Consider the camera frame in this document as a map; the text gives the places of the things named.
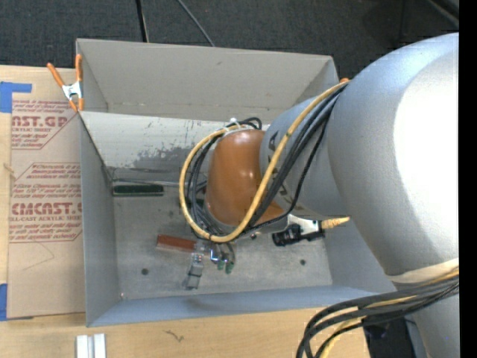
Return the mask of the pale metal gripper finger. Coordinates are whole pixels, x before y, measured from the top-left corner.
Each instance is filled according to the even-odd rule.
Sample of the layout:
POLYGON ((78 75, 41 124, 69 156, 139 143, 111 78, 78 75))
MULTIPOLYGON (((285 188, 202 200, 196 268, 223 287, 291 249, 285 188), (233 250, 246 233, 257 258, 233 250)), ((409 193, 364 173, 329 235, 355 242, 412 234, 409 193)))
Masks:
POLYGON ((191 288, 197 289, 199 287, 200 279, 203 273, 203 255, 194 254, 191 264, 191 288))
POLYGON ((183 288, 186 290, 194 290, 198 288, 198 254, 193 254, 191 263, 183 280, 183 288))

